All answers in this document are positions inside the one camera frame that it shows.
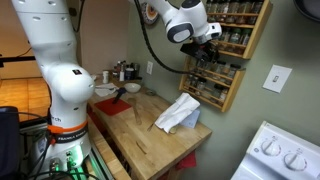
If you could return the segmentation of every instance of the spice rack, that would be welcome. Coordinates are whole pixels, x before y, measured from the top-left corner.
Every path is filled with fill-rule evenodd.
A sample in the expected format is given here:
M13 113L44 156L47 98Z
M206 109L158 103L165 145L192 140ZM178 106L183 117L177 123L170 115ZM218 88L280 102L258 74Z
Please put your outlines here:
M193 69L193 68L196 67L192 63L193 61L195 61L195 59L192 59L191 56L187 56L186 57L185 65L184 65L184 70L185 71L189 71L190 69ZM222 74L218 74L218 73L215 73L215 72L212 72L212 71L209 71L209 70L205 70L205 69L202 69L202 68L198 68L198 69L200 69L201 71L203 71L206 74L208 74L208 76L203 76L201 74L196 73L196 75L198 77L202 77L202 78L206 79L207 82L219 84L219 85L223 86L224 88L228 88L229 89L225 100L221 101L219 98L213 96L212 92L213 92L214 89L212 89L210 87L205 87L205 90L210 92L210 94L207 95L207 97L209 97L209 99L207 97L202 96L202 95L196 95L196 93L193 92L193 91L199 91L201 94L203 93L203 91L197 89L194 86L185 85L186 79L188 77L188 75L186 75L186 74L182 75L182 77L181 77L179 90L187 92L191 96L195 97L196 99L204 101L204 102L206 102L206 103L208 103L208 104L220 109L221 112L228 111L230 109L230 107L232 105L232 102L233 102L233 100L235 98L235 95L237 94L237 91L238 91L238 89L240 87L241 81L242 81L243 76L244 76L244 74L246 72L245 69L237 70L236 73L235 73L235 76L233 78L229 78L229 77L224 76ZM231 84L228 85L228 84L225 84L225 83L223 83L223 82L221 82L219 80L213 79L213 78L211 78L212 75L218 76L220 78L227 79L227 80L231 81Z
M268 21L268 18L271 14L272 4L270 0L264 0L263 5L259 14L253 13L207 13L209 16L225 15L225 16L246 16L246 17L257 17L256 23L254 25L249 24L228 24L220 23L221 27L231 27L231 28L249 28L252 29L252 33L247 45L229 43L224 41L212 40L211 43L218 43L218 46L232 46L235 48L242 49L243 53L229 52L225 50L219 50L220 54L226 54L230 56L240 57L243 59L251 59L254 50L259 42L259 39L262 35L263 29Z

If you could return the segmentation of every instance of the towel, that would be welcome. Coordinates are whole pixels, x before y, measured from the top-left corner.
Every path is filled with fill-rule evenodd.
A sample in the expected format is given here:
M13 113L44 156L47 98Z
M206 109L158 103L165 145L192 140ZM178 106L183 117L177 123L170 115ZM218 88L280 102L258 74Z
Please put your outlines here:
M107 96L109 94L114 93L117 89L118 89L117 86L115 86L113 83L109 83L109 84L102 84L102 85L96 86L95 92L100 97L103 97L103 96Z
M155 125L169 133L173 126L183 121L199 106L200 103L188 93L182 93L176 102L159 116Z

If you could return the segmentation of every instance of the stove knob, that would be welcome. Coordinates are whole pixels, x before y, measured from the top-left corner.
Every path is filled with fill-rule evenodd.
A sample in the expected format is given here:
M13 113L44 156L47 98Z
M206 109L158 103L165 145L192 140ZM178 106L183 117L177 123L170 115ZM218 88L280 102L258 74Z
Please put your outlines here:
M261 148L263 153L268 156L278 156L281 151L280 146L275 141L265 141Z
M284 157L284 163L293 171L303 171L307 168L307 161L298 154L287 154Z

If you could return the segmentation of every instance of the wooden floor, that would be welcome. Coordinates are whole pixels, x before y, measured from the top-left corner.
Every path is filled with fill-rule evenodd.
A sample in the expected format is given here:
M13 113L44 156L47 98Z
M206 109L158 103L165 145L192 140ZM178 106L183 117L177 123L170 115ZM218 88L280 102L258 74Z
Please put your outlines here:
M46 116L50 105L49 91L42 78L10 79L0 82L0 106L15 106L19 112ZM19 115L20 121L34 119Z

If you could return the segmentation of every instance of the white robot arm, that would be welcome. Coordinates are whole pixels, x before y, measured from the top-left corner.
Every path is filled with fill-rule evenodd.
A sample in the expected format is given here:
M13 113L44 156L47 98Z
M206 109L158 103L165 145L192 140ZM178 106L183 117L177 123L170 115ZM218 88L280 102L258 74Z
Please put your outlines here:
M221 34L218 23L206 21L200 0L186 0L180 9L166 0L147 0L161 15L167 37L180 43L190 37L202 44ZM81 165L91 149L86 105L95 88L90 74L76 59L76 38L65 0L12 0L29 39L43 78L51 90L48 129L55 142L47 148L42 171L67 171ZM31 152L31 165L49 140L39 139Z

